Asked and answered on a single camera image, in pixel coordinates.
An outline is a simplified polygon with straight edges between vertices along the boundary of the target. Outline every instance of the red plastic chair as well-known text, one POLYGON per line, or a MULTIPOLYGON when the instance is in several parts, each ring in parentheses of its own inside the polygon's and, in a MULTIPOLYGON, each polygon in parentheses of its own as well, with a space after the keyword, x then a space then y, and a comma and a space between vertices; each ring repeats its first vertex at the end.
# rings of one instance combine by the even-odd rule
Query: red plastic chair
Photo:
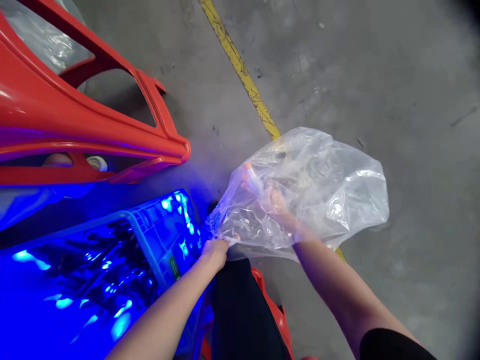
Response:
POLYGON ((94 57, 59 75, 17 36, 0 13, 0 161, 67 152, 71 167, 0 166, 0 186, 131 183, 191 154, 162 99, 162 84, 133 67, 54 0, 19 0, 94 57), (140 87, 156 127, 104 106, 77 90, 101 72, 121 69, 140 87), (119 173, 92 169, 83 153, 145 159, 119 173))
MULTIPOLYGON (((289 324, 287 322, 287 316, 285 315, 285 311, 283 307, 278 307, 277 304, 270 298, 267 294, 267 289, 265 287, 264 276, 255 267, 251 268, 251 274, 256 280, 258 287, 260 288, 263 297, 265 297, 266 303, 270 308, 271 314, 275 319, 275 323, 278 326, 278 330, 280 331, 281 338, 285 343, 288 352, 290 353, 290 358, 294 360, 294 353, 292 351, 292 337, 290 335, 289 324)), ((210 346, 209 342, 203 338, 202 346, 201 346, 201 355, 205 358, 205 360, 212 360, 212 347, 210 346)))

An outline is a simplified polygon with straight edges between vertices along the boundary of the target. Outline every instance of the clear plastic bag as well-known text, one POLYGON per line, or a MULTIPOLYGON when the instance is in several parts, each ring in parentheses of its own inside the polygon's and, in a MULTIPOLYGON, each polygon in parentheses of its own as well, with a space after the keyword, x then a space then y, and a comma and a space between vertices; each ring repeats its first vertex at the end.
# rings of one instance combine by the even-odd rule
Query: clear plastic bag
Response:
POLYGON ((297 260, 294 242, 271 216, 270 191, 330 248, 389 217, 382 165, 316 129, 298 127, 253 154, 231 175, 205 222, 209 236, 236 244, 232 258, 297 260))
MULTIPOLYGON (((72 0, 56 2, 84 22, 72 0)), ((86 48, 17 0, 0 0, 0 10, 20 39, 56 74, 88 59, 86 48)))

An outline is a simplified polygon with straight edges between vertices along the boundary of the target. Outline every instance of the concrete floor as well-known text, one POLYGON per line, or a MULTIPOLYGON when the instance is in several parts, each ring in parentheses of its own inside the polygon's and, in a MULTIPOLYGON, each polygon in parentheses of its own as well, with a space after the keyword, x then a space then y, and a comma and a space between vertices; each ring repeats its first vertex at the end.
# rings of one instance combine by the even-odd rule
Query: concrete floor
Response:
MULTIPOLYGON (((439 360, 471 355, 480 78, 468 21, 439 0, 213 2, 282 133, 317 128, 383 164, 390 220, 344 243, 347 261, 439 360)), ((52 214, 66 227, 178 187, 204 219, 232 170, 270 139, 197 0, 76 3, 95 33, 164 84, 192 157, 140 185, 99 185, 51 205, 15 236, 51 231, 52 214)), ((87 91, 112 90, 101 86, 87 91)), ((255 263, 286 309, 296 359, 353 358, 297 263, 255 263)))

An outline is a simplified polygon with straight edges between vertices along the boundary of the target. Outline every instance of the black pants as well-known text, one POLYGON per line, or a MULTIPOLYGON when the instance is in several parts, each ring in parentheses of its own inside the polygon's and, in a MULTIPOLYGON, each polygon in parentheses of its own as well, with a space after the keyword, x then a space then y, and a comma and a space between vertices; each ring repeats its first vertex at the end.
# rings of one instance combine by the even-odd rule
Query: black pants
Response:
POLYGON ((248 259, 227 261, 211 290, 212 360, 290 360, 248 259))

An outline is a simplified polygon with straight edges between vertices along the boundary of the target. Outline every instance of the crate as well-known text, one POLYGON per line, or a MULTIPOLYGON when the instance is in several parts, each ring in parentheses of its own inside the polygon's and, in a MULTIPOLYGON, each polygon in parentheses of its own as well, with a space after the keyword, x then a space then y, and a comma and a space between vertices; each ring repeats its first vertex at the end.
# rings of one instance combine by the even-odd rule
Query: crate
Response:
MULTIPOLYGON (((118 211, 19 246, 9 249, 7 256, 3 252, 3 256, 0 257, 0 265, 2 267, 0 271, 18 272, 18 269, 20 269, 18 263, 20 263, 22 266, 21 271, 25 270, 28 273, 24 276, 25 279, 32 277, 30 272, 32 274, 34 272, 44 273, 42 281, 47 277, 49 282, 46 280, 48 285, 43 286, 43 288, 45 291, 56 292, 57 294, 50 294, 43 300, 47 300, 47 302, 49 300, 54 301, 55 305, 52 302, 51 307, 56 306, 54 310, 57 313, 60 309, 64 312, 63 314, 68 314, 67 318, 76 319, 77 317, 81 318, 82 316, 88 317, 91 315, 91 313, 82 313, 84 307, 88 305, 88 301, 93 302, 88 296, 101 294, 102 299, 106 297, 102 303, 106 310, 102 309, 102 314, 108 313, 104 316, 108 317, 108 319, 104 319, 102 323, 113 324, 111 337, 115 342, 126 331, 128 325, 132 324, 146 310, 149 302, 154 301, 190 269, 200 256, 203 243, 200 237, 199 226, 194 219, 194 209, 189 195, 185 190, 179 189, 129 210, 118 211), (112 236, 113 233, 117 235, 115 235, 116 237, 113 236, 111 243, 109 243, 109 236, 112 236), (122 234, 122 240, 118 240, 117 244, 118 234, 122 234), (131 251, 126 252, 125 244, 128 245, 131 251), (135 250, 138 248, 136 244, 139 245, 141 251, 135 250), (88 250, 87 252, 79 250, 83 249, 84 246, 93 250, 88 250), (104 247, 105 249, 95 251, 95 246, 102 249, 104 247), (68 256, 69 259, 66 264, 65 261, 62 262, 62 259, 59 259, 59 257, 65 256, 68 256), (126 264, 132 261, 137 262, 139 265, 134 267, 134 270, 128 268, 129 272, 125 272, 126 264), (17 263, 16 270, 12 270, 11 263, 13 262, 17 263), (65 267, 68 266, 71 267, 71 271, 68 270, 68 276, 66 276, 64 272, 66 271, 65 267), (81 273, 79 269, 85 269, 85 267, 91 268, 89 272, 84 272, 85 274, 97 275, 92 275, 91 279, 83 275, 83 277, 86 277, 86 279, 83 279, 77 273, 81 273), (122 272, 122 277, 118 275, 118 280, 112 280, 115 278, 115 274, 119 274, 118 272, 122 272), (55 286, 50 281, 52 279, 54 279, 55 286), (135 309, 136 312, 132 309, 132 301, 128 302, 125 300, 126 297, 124 297, 122 290, 127 283, 133 287, 132 281, 135 281, 134 285, 136 287, 142 286, 145 290, 145 294, 142 293, 143 298, 146 299, 143 301, 145 306, 135 309), (71 303, 76 305, 76 311, 73 311, 74 306, 71 303), (131 315, 129 315, 128 319, 125 318, 123 324, 120 324, 119 328, 116 329, 115 326, 119 320, 127 313, 131 315)), ((13 280, 10 285, 2 283, 2 289, 6 288, 8 292, 9 286, 15 286, 13 283, 13 280)), ((186 323, 176 351, 177 355, 189 352, 194 347, 194 336, 203 301, 204 296, 199 299, 186 323)), ((141 303, 141 301, 135 300, 133 303, 141 303)), ((40 305, 42 310, 39 311, 45 312, 45 304, 42 303, 40 305)), ((88 327, 84 325, 79 332, 79 338, 75 337, 74 339, 76 340, 72 341, 73 345, 70 345, 71 347, 77 347, 74 353, 78 355, 78 359, 85 356, 85 354, 80 356, 85 348, 85 343, 81 347, 77 343, 82 338, 88 338, 89 332, 93 332, 93 330, 90 331, 89 329, 97 325, 92 325, 92 319, 94 319, 94 322, 100 323, 100 321, 97 321, 98 316, 96 314, 91 315, 86 323, 88 327)), ((100 334, 100 331, 100 329, 95 330, 98 334, 100 334)), ((96 338, 103 339, 102 336, 104 335, 97 335, 96 338)), ((98 358, 102 359, 106 355, 106 350, 110 350, 112 346, 113 343, 105 344, 104 348, 98 350, 98 358)), ((62 353, 62 356, 69 353, 70 350, 67 349, 62 353)), ((55 355, 50 355, 50 359, 56 358, 55 355)), ((90 351, 90 359, 96 357, 92 355, 90 351)))

